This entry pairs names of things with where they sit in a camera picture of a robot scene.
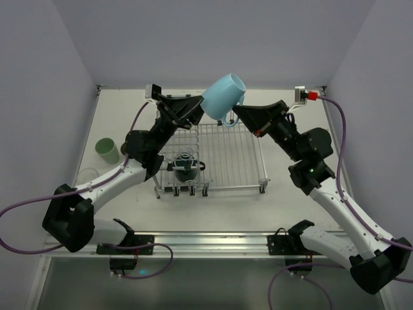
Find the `clear plastic tumbler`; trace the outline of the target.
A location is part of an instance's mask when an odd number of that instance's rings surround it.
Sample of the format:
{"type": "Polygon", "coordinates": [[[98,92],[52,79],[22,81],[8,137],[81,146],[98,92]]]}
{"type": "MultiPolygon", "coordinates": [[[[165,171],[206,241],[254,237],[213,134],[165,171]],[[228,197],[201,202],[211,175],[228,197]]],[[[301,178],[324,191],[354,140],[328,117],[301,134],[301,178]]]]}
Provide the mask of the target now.
{"type": "Polygon", "coordinates": [[[99,177],[99,172],[94,168],[89,167],[89,168],[81,169],[77,174],[76,185],[82,185],[84,183],[88,183],[98,177],[99,177]]]}

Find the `white and wood steel cup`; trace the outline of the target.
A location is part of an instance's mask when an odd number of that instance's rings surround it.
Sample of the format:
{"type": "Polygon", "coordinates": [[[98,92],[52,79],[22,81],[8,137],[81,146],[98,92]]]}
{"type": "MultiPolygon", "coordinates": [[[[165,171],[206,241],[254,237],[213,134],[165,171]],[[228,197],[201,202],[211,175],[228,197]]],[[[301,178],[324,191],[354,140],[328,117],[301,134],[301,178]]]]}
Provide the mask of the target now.
{"type": "Polygon", "coordinates": [[[122,155],[126,156],[126,143],[123,143],[120,147],[120,152],[122,155]]]}

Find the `mint green plastic cup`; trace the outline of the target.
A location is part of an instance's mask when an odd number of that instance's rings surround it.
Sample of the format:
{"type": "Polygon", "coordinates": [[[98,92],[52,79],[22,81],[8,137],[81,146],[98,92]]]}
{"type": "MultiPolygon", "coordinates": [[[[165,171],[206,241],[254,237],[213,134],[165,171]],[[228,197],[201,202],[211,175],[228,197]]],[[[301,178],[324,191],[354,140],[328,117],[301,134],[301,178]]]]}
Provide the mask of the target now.
{"type": "Polygon", "coordinates": [[[95,151],[107,164],[115,165],[119,162],[119,151],[115,142],[110,138],[102,138],[95,144],[95,151]]]}

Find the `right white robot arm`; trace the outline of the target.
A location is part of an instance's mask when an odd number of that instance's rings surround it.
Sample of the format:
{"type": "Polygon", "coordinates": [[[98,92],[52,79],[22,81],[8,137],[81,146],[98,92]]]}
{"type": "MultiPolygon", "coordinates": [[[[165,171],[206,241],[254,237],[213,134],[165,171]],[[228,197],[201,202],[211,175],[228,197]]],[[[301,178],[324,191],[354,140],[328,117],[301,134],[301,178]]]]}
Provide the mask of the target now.
{"type": "Polygon", "coordinates": [[[303,220],[288,230],[294,247],[335,261],[372,295],[405,270],[412,244],[404,237],[394,238],[343,190],[340,177],[325,163],[333,153],[327,130],[317,127],[300,133],[282,100],[262,107],[236,105],[232,110],[255,137],[269,135],[290,156],[294,185],[324,208],[350,239],[346,242],[303,220]]]}

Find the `dark green glossy mug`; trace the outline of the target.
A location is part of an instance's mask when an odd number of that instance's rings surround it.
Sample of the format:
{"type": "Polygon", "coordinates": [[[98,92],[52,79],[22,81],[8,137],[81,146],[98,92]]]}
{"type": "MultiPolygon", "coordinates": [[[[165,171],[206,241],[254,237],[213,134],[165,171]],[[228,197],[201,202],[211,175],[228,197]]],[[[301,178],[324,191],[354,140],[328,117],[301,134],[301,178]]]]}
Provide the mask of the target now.
{"type": "MultiPolygon", "coordinates": [[[[174,175],[180,182],[187,182],[194,180],[198,175],[197,160],[177,160],[173,166],[177,167],[174,175]]],[[[199,163],[199,170],[204,171],[206,165],[204,162],[199,163]]]]}

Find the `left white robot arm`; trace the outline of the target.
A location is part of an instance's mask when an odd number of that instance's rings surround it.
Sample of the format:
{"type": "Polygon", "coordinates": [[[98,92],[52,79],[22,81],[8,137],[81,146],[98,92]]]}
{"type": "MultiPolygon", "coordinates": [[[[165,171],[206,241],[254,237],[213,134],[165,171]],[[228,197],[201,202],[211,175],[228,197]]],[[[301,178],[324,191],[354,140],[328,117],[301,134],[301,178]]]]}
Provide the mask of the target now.
{"type": "Polygon", "coordinates": [[[134,230],[119,219],[97,220],[95,214],[127,189],[148,181],[162,166],[161,149],[177,129],[191,129],[204,112],[202,96],[157,97],[158,116],[149,130],[130,129],[125,159],[106,174],[75,188],[59,186],[42,222],[43,229],[71,253],[88,244],[129,251],[136,245],[134,230]]]}

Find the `light blue ceramic mug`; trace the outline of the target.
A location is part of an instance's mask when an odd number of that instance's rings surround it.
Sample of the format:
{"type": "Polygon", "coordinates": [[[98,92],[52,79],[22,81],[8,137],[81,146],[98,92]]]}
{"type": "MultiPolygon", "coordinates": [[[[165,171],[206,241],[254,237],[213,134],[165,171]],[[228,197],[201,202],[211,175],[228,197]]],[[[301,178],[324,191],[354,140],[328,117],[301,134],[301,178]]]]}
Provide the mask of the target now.
{"type": "Polygon", "coordinates": [[[226,127],[233,127],[238,123],[239,118],[237,117],[233,123],[228,123],[227,114],[236,105],[243,104],[246,90],[239,76],[233,73],[227,74],[202,93],[201,108],[208,117],[222,121],[226,127]]]}

